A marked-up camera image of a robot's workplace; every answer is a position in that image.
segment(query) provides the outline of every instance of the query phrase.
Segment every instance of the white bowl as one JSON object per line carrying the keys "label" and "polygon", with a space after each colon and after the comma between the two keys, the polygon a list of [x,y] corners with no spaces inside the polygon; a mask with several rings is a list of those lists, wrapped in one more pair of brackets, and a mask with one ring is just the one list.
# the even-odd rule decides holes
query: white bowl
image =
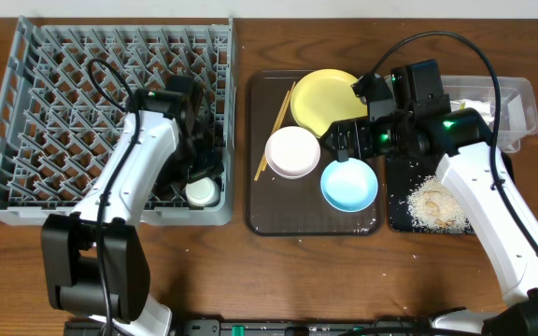
{"label": "white bowl", "polygon": [[278,175],[294,179],[312,172],[321,155],[315,135],[302,127],[290,126],[273,133],[265,146],[267,164]]}

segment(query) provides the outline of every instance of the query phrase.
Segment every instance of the light blue bowl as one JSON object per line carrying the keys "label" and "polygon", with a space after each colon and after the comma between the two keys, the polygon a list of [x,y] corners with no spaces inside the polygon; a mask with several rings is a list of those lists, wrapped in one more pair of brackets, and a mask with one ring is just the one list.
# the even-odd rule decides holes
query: light blue bowl
{"label": "light blue bowl", "polygon": [[321,176],[321,192],[334,208],[357,212],[371,205],[377,196],[379,183],[373,169],[357,159],[333,161]]}

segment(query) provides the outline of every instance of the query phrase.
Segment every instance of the wood grain surface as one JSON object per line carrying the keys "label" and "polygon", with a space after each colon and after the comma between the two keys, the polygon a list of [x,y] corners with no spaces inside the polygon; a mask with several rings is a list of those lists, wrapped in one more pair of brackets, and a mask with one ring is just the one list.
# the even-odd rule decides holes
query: wood grain surface
{"label": "wood grain surface", "polygon": [[[34,20],[36,24],[177,24],[225,20]],[[0,19],[0,86],[15,20]],[[525,77],[538,107],[538,21],[237,20],[240,42],[234,218],[223,227],[139,232],[152,274],[151,293],[178,316],[227,319],[365,320],[426,315],[466,306],[498,312],[495,273],[475,237],[400,234],[368,238],[270,239],[245,226],[245,88],[262,69],[367,71],[394,43],[428,30],[472,39],[499,76]],[[485,75],[464,46],[427,38],[382,68],[436,58],[442,74]],[[513,155],[517,186],[538,218],[538,135]],[[0,334],[59,335],[68,313],[47,301],[39,228],[0,223]]]}

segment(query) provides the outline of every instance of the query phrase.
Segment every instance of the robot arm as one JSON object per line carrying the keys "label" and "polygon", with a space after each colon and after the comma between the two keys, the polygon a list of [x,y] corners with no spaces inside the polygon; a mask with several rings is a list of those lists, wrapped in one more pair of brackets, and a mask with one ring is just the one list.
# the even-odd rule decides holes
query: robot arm
{"label": "robot arm", "polygon": [[[464,209],[493,264],[503,300],[512,306],[528,300],[527,292],[538,288],[538,258],[510,216],[498,191],[491,188],[489,150],[489,145],[484,142],[461,147],[459,155],[442,158],[436,175]],[[500,150],[497,151],[498,171],[507,176]],[[509,177],[503,187],[538,244],[538,222],[531,210]]]}
{"label": "robot arm", "polygon": [[[132,335],[166,336],[171,311],[149,295],[150,272],[136,226],[151,190],[176,182],[190,182],[214,174],[221,167],[205,139],[194,139],[201,88],[191,77],[173,76],[165,91],[137,90],[140,112],[138,141],[129,152],[108,194],[98,251],[106,265],[111,316],[116,328]],[[126,116],[122,136],[104,171],[70,216],[50,215],[41,231],[41,245],[50,304],[55,309],[104,321],[106,301],[97,259],[82,256],[93,247],[101,195],[129,150],[135,134],[134,114]]]}
{"label": "robot arm", "polygon": [[[122,218],[127,225],[138,225],[157,175],[177,149],[179,129],[176,119],[169,119],[163,113],[151,111],[140,111],[140,118],[138,144],[133,148],[111,189],[105,223],[110,223],[114,218]],[[106,168],[91,191],[74,207],[73,213],[79,214],[80,219],[96,220],[101,193],[134,133],[135,115],[130,114],[126,117],[123,134]],[[106,322],[103,315],[90,315],[90,318]],[[131,335],[165,336],[169,333],[171,320],[172,313],[169,308],[148,295],[142,313],[135,321],[116,321],[115,327]]]}

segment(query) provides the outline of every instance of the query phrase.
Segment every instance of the wooden chopsticks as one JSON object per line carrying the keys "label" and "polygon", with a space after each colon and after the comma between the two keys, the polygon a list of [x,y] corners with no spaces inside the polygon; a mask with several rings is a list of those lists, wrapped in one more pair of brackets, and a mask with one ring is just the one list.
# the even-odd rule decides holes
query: wooden chopsticks
{"label": "wooden chopsticks", "polygon": [[[276,123],[273,125],[273,130],[271,131],[271,134],[277,132],[277,130],[281,128],[281,123],[283,122],[284,117],[286,116],[286,112],[288,111],[288,105],[290,105],[291,93],[294,91],[295,85],[296,85],[296,82],[293,82],[291,84],[291,89],[288,92],[286,92],[284,101],[281,103],[281,107],[279,108],[279,113],[277,113]],[[265,168],[267,168],[267,159],[265,158],[265,154],[263,152],[261,162],[259,163],[259,168],[257,169],[257,174],[254,175],[255,181],[259,179],[261,172],[264,172]]]}

